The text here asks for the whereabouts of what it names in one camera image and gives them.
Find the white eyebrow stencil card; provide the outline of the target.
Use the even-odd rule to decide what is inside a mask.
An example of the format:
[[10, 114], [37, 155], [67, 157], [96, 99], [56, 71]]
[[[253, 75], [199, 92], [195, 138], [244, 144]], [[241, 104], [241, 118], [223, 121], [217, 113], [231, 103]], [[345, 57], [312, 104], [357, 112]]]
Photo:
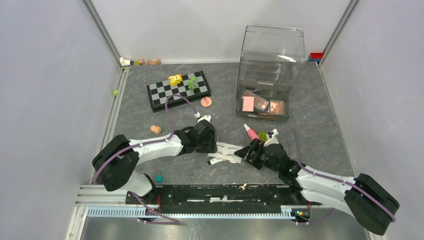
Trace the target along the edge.
[[240, 150], [242, 148], [243, 147], [239, 146], [239, 145], [232, 145], [232, 144], [228, 144], [228, 143], [217, 142], [217, 152], [209, 153], [207, 156], [211, 157], [211, 159], [220, 158], [220, 159], [223, 159], [227, 162], [240, 164], [242, 162], [242, 158], [234, 155], [234, 152], [237, 151], [237, 150]]

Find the pink bottle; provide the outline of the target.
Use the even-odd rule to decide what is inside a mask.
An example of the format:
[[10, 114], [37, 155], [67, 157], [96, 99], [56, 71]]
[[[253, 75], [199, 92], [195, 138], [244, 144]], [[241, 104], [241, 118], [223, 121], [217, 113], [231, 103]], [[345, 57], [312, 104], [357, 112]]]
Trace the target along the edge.
[[248, 135], [248, 137], [253, 141], [253, 140], [255, 140], [255, 139], [258, 139], [258, 140], [260, 140], [261, 138], [258, 136], [258, 134], [253, 130], [253, 129], [251, 129], [247, 124], [244, 124], [243, 125], [243, 127], [244, 127], [244, 129], [245, 129], [245, 131], [246, 131], [246, 133], [247, 133], [247, 135]]

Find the peach powder puff brush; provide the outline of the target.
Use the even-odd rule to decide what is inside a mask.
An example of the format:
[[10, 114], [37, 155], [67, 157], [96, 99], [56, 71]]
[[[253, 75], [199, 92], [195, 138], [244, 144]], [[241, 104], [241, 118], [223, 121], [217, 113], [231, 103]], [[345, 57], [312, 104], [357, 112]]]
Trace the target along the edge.
[[201, 100], [200, 100], [200, 104], [203, 106], [203, 107], [205, 107], [205, 108], [207, 108], [207, 107], [210, 107], [211, 105], [212, 105], [212, 99], [210, 98], [210, 97], [208, 97], [208, 96], [206, 96], [206, 97], [203, 97]]

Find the pink sponge pad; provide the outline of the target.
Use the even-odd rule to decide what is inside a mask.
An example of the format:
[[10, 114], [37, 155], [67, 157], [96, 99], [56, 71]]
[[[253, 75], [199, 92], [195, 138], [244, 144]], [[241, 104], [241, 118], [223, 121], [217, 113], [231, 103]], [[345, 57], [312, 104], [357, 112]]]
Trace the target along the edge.
[[243, 96], [242, 97], [242, 111], [243, 112], [253, 112], [255, 106], [255, 98], [253, 96]]

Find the beige makeup sponge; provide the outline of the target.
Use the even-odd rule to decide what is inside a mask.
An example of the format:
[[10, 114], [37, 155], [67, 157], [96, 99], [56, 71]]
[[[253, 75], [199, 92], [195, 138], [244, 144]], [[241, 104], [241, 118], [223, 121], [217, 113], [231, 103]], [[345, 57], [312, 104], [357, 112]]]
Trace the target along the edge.
[[158, 135], [162, 132], [162, 128], [160, 126], [157, 126], [157, 125], [152, 125], [150, 127], [150, 131], [153, 132], [154, 134]]

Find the brown eyeshadow palette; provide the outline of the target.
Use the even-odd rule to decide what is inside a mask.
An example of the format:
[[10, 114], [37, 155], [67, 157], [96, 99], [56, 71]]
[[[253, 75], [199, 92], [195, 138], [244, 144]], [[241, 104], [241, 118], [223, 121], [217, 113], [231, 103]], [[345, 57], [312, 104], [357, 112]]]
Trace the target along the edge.
[[252, 107], [258, 111], [265, 112], [268, 109], [269, 101], [249, 90], [245, 90], [241, 98], [250, 100]]

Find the small clear eyeshadow palette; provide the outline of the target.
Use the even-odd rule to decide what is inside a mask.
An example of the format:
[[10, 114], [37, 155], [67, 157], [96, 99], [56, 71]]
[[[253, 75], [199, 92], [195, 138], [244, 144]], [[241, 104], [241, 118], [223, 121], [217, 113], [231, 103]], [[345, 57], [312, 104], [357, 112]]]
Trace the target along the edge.
[[271, 115], [284, 115], [285, 114], [285, 102], [281, 100], [270, 100], [269, 101], [269, 113]]

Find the clear acrylic makeup organizer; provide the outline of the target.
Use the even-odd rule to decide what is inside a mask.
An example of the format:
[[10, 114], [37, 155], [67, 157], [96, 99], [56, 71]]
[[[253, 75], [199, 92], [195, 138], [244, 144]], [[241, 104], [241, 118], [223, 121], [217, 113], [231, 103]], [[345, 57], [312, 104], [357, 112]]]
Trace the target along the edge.
[[[238, 117], [286, 122], [289, 94], [306, 61], [304, 32], [300, 28], [250, 24], [245, 28], [237, 77]], [[245, 90], [269, 101], [266, 111], [243, 112]], [[270, 114], [270, 101], [284, 101], [284, 115]]]

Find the white cream tube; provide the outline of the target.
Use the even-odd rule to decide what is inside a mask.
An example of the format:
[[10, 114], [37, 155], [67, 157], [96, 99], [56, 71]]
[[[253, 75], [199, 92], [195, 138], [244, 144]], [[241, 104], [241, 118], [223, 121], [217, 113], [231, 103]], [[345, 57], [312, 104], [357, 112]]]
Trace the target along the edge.
[[208, 165], [214, 165], [214, 164], [221, 163], [221, 162], [224, 162], [224, 161], [225, 161], [225, 159], [222, 159], [222, 158], [212, 158], [207, 163], [208, 163]]

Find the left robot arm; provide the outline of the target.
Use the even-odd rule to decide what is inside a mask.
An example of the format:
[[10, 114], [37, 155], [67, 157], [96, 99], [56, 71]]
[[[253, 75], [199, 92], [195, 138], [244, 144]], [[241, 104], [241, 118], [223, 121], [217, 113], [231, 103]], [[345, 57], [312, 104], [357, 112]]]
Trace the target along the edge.
[[108, 192], [126, 190], [136, 194], [145, 204], [153, 203], [157, 190], [147, 174], [135, 171], [144, 162], [162, 157], [176, 157], [191, 153], [216, 153], [217, 131], [209, 120], [198, 120], [172, 133], [145, 140], [115, 136], [92, 160], [93, 181], [101, 183]]

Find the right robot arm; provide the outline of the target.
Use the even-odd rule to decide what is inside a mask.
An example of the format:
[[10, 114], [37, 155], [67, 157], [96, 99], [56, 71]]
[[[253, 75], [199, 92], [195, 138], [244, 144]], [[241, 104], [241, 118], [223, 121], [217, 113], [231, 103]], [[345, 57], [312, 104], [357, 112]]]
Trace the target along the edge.
[[315, 202], [342, 211], [356, 219], [369, 232], [383, 236], [399, 202], [371, 176], [338, 176], [318, 171], [291, 159], [280, 143], [253, 140], [234, 154], [260, 170], [266, 167], [291, 188], [289, 199], [295, 204]]

